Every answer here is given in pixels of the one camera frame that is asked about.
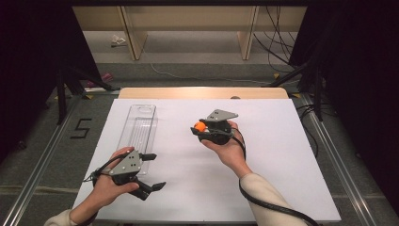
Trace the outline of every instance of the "white tabletop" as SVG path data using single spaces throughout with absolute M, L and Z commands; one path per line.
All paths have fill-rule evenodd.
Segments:
M 114 101 L 87 176 L 117 149 L 131 105 L 156 105 L 158 124 L 147 175 L 148 185 L 167 182 L 146 201 L 130 194 L 103 208 L 97 219 L 133 222 L 254 222 L 238 179 L 217 155 L 202 146 L 190 127 L 215 109 L 237 113 L 247 144 L 247 162 L 271 182 L 294 209 L 319 222 L 341 218 L 289 99 L 280 100 L 155 100 Z M 83 183 L 74 206 L 91 191 Z

